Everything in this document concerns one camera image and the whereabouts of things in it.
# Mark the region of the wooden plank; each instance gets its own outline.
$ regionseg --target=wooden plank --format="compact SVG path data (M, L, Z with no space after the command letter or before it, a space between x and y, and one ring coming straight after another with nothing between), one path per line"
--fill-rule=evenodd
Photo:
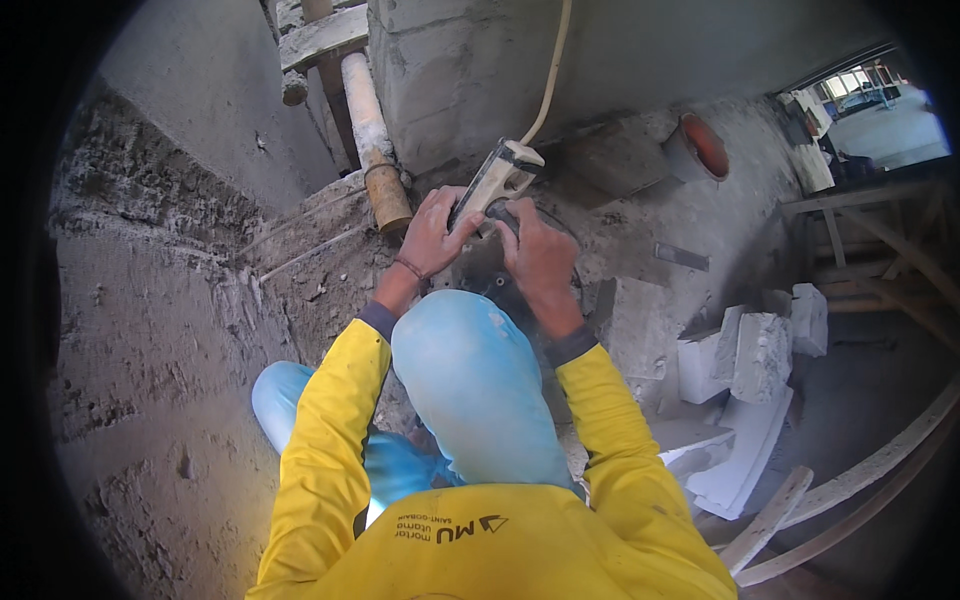
M724 548L720 553L720 560L732 576L743 570L756 553L767 545L783 520L797 507L812 482L812 470L807 467L794 468L750 527Z
M930 435L923 446L918 448L917 451L907 459L903 468L887 482L874 497L867 500L860 508L853 511L849 516L813 540L802 543L796 548L784 552L766 563L761 563L743 570L735 575L733 580L742 588L754 586L819 556L837 543L845 540L850 534L890 504L890 502L913 481L930 459L933 458L933 455L940 446L943 445L953 425L957 421L957 416L958 410L951 410L944 423L937 427L936 431Z
M930 185L930 181L887 183L882 187L781 204L780 209L784 215L790 217L801 212L812 212L824 208L840 208L841 206L855 206L890 200L909 200L918 196L926 196Z
M882 279L858 279L857 286L877 294L881 298L893 303L900 310L910 315L910 318L920 324L921 327L930 332L947 348L960 355L960 342L947 334L946 328L940 323L936 315L922 307L914 299L903 293L903 290L892 281L883 281Z
M854 242L843 245L843 254L878 254L889 253L890 247L883 242ZM816 246L813 250L816 258L834 256L833 246Z
M954 310L960 312L960 288L926 252L921 251L915 244L911 244L902 235L886 227L874 217L866 215L856 208L838 208L837 210L840 214L854 220L893 247L908 263L926 275L926 278L940 290L940 293L947 297Z
M337 11L280 38L280 68L305 70L322 55L367 38L367 5Z
M832 208L824 208L824 220L827 221L830 245L833 246L833 257L837 262L837 267L843 269L847 266L847 257L843 254L843 242L840 241L840 233L837 231L837 220L836 217L833 216Z
M920 217L920 222L917 224L917 227L910 234L910 243L920 246L921 242L924 240L926 231L930 229L930 226L933 225L934 219L937 218L937 215L943 210L943 190L944 186L940 185L937 187L937 191L934 193L933 198L930 199L930 203L926 206L924 214ZM883 274L884 279L895 279L897 275L900 274L904 268L906 268L907 262L906 258L898 256L894 260L894 264L890 265L890 268L887 269L887 272Z
M943 296L919 296L910 298L910 302L918 309L943 306L947 303ZM843 298L827 300L829 313L876 313L890 310L903 310L903 307L886 298Z
M937 289L930 284L930 281L919 273L901 275L897 279L897 285L903 293L908 296L933 296L937 295ZM857 287L856 281L837 281L835 283L821 283L817 286L820 293L826 298L843 298L845 296L857 296L867 294L868 291Z
M862 277L879 277L893 264L893 259L875 260L857 265L848 265L843 269L837 267L827 267L818 269L813 273L812 282L814 285L823 283L835 283L837 281L853 281Z
M855 467L804 494L804 499L783 522L792 527L833 508L899 465L940 424L960 397L960 373L956 374L930 406L906 429Z

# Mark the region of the pipe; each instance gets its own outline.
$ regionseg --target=pipe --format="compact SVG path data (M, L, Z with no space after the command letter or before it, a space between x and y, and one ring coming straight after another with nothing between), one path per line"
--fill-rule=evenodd
M573 0L564 0L564 5L560 12L560 29L557 30L557 41L553 44L553 59L550 60L550 71L546 76L546 88L543 90L543 102L540 103L540 113L537 120L530 127L530 131L520 138L520 143L524 146L530 144L534 135L543 126L546 121L546 113L550 110L550 101L553 100L553 88L557 84L557 71L560 70L560 58L564 55L564 44L566 43L566 30L570 26L570 6Z
M333 0L302 0L303 22L313 23L333 14Z
M373 89L367 57L362 52L347 55L340 68L353 124L353 139L356 140L377 227L381 233L405 227L413 219L413 213L400 183L400 173L387 158L393 154L394 145L387 135L387 124Z

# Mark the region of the debris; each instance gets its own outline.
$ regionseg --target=debris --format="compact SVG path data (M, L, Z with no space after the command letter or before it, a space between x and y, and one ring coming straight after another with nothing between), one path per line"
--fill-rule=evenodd
M93 288L93 291L90 292L90 297L93 298L93 305L94 305L94 306L100 306L100 298L103 297L103 292L104 292L104 284L103 284L103 283L98 283L98 284L96 285L96 287Z
M710 375L719 342L720 329L677 340L681 400L703 404L730 387Z
M683 265L691 269L696 269L697 271L708 273L710 270L710 259L708 256L694 254L693 252L686 251L683 248L677 248L676 246L670 246L669 244L657 242L654 246L654 256L660 260Z
M810 356L827 355L827 299L812 283L793 286L790 322L794 352Z
M773 313L743 315L730 393L751 404L779 397L790 377L791 349L791 326L785 318Z
M777 443L793 390L783 386L780 395L766 404L749 404L730 398L720 426L736 434L730 458L716 467L690 475L686 488L696 494L694 504L734 520L743 513Z
M310 297L308 297L308 298L306 299L306 301L308 301L308 302L316 301L316 299L319 298L319 297L320 297L321 295L323 295L323 294L326 294L326 288L324 287L324 285L323 285L322 283L318 283L318 284L317 284L317 291L316 291L316 293L314 293L313 295L311 295Z
M591 323L624 376L663 379L673 333L662 316L672 297L664 287L630 277L600 283Z
M736 339L740 335L740 317L750 310L750 306L739 304L729 307L723 314L720 340L717 342L717 351L713 357L713 371L710 376L727 385L733 383L733 365L736 362Z
M658 456L681 482L730 458L735 436L729 427L688 419L654 423L650 425L650 433L660 445Z

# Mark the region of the rusty pipe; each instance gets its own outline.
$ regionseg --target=rusty pipe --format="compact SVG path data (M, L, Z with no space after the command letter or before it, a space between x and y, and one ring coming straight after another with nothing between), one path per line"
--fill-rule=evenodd
M413 213L400 183L400 173L389 158L394 153L394 145L376 99L367 57L362 52L347 55L340 68L353 124L353 139L377 227L381 233L402 228L413 219Z

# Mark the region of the concrete wall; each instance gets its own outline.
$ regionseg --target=concrete wall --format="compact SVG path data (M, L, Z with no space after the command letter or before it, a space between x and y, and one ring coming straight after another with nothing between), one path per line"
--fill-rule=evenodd
M540 107L560 0L371 0L374 79L404 166L485 155ZM575 0L540 138L611 111L779 90L886 38L858 2Z
M872 107L834 123L830 141L837 150L871 157L876 166L897 167L950 154L940 119L925 108L926 94L901 85L892 110Z
M100 72L177 145L261 204L287 208L337 179L306 105L281 101L276 44L257 0L147 0Z

